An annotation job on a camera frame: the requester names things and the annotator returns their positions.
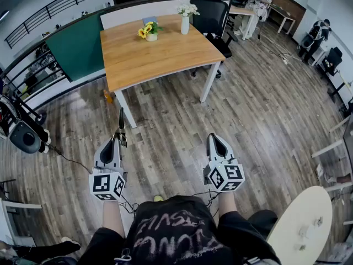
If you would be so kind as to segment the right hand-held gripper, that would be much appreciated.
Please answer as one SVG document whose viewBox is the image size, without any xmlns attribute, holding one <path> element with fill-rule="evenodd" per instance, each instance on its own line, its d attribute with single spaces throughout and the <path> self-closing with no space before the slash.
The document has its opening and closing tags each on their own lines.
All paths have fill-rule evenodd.
<svg viewBox="0 0 353 265">
<path fill-rule="evenodd" d="M 210 162 L 204 168 L 204 185 L 212 185 L 217 192 L 234 192 L 245 182 L 243 166 L 234 158 L 233 149 L 226 140 L 210 133 L 206 155 Z"/>
</svg>

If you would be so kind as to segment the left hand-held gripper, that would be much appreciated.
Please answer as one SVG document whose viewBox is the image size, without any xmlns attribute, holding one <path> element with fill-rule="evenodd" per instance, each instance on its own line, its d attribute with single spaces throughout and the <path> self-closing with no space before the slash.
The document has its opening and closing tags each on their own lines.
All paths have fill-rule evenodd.
<svg viewBox="0 0 353 265">
<path fill-rule="evenodd" d="M 127 174 L 121 164 L 118 137 L 106 140 L 94 154 L 94 166 L 89 175 L 90 194 L 100 201 L 122 201 Z"/>
</svg>

